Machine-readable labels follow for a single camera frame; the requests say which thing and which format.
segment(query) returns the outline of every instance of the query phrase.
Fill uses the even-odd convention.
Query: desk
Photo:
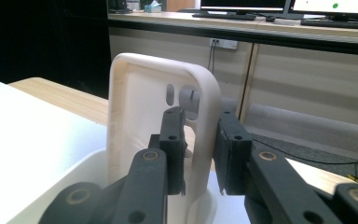
[[[9,85],[79,116],[106,125],[107,100],[82,91],[76,91],[40,77],[24,79]],[[337,184],[353,183],[353,181],[346,177],[335,175],[297,161],[290,161],[290,163],[307,183],[330,194],[334,192]]]
[[[301,26],[299,21],[263,18],[255,21],[225,21],[193,18],[191,13],[109,14],[110,27],[178,35],[232,39],[298,49],[317,49],[358,54],[358,30]]]

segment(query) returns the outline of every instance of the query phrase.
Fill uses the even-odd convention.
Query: white plastic tray
[[[105,187],[106,128],[0,83],[0,223],[37,223],[79,181]]]
[[[169,85],[174,89],[172,105],[166,100]],[[207,189],[220,114],[219,86],[204,67],[140,54],[119,54],[110,71],[107,127],[110,183],[128,173],[135,153],[147,148],[151,134],[159,133],[163,112],[179,105],[179,92],[188,86],[200,93],[198,118],[186,121],[195,133],[194,152],[192,159],[185,159],[186,196],[169,197],[170,224],[203,223],[214,214],[204,211],[203,205],[200,211],[199,208],[200,203],[208,201],[201,196]]]

